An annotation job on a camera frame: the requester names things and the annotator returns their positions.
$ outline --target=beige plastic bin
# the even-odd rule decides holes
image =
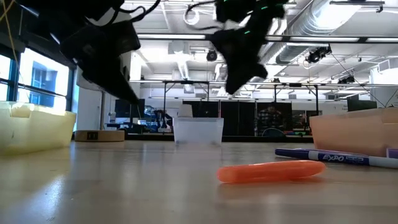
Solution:
[[[317,149],[385,157],[398,148],[398,108],[313,116],[310,124]]]
[[[75,121],[75,113],[0,101],[0,155],[69,146]]]

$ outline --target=orange foam toy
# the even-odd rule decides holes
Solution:
[[[318,161],[282,161],[221,167],[218,180],[224,183],[277,182],[310,177],[325,170]]]

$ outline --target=plastic bin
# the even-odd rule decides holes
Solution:
[[[0,101],[0,154],[69,146],[76,114],[30,103]]]
[[[310,125],[317,149],[385,157],[398,148],[398,108],[312,116]]]
[[[174,118],[174,141],[221,145],[224,118]]]

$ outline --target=blue marker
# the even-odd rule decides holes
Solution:
[[[398,169],[398,159],[349,154],[335,151],[322,151],[318,149],[275,149],[278,156],[293,157],[296,159],[310,159],[323,162],[339,162],[363,166],[376,166]]]

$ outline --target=ceiling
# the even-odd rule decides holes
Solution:
[[[187,8],[187,1],[164,2],[142,21],[134,24],[137,33],[165,33],[165,34],[196,34],[213,33],[215,30],[191,30],[183,21],[183,13]],[[123,6],[133,9],[137,6],[150,7],[154,1],[130,1]],[[295,16],[309,3],[309,0],[297,0],[294,7],[287,10],[287,23],[292,22]],[[376,6],[363,6],[345,24],[337,28],[332,35],[386,35],[398,36],[398,0],[386,0],[384,11],[376,13]],[[195,26],[205,27],[217,25],[213,20],[212,5],[199,7],[199,21]],[[228,23],[227,28],[237,27],[237,24]],[[147,79],[171,77],[173,70],[178,70],[175,55],[169,55],[169,43],[165,40],[143,40],[138,54],[142,58],[142,75]],[[223,59],[219,55],[217,62],[207,62],[206,53],[211,45],[207,41],[186,41],[189,70],[214,72],[217,63]],[[346,70],[354,71],[357,81],[364,83],[369,80],[369,69],[384,61],[388,57],[398,57],[398,45],[392,44],[331,44],[334,56],[327,56],[320,63],[308,65],[299,57],[291,66],[287,66],[276,75],[282,82],[337,82],[340,75]]]

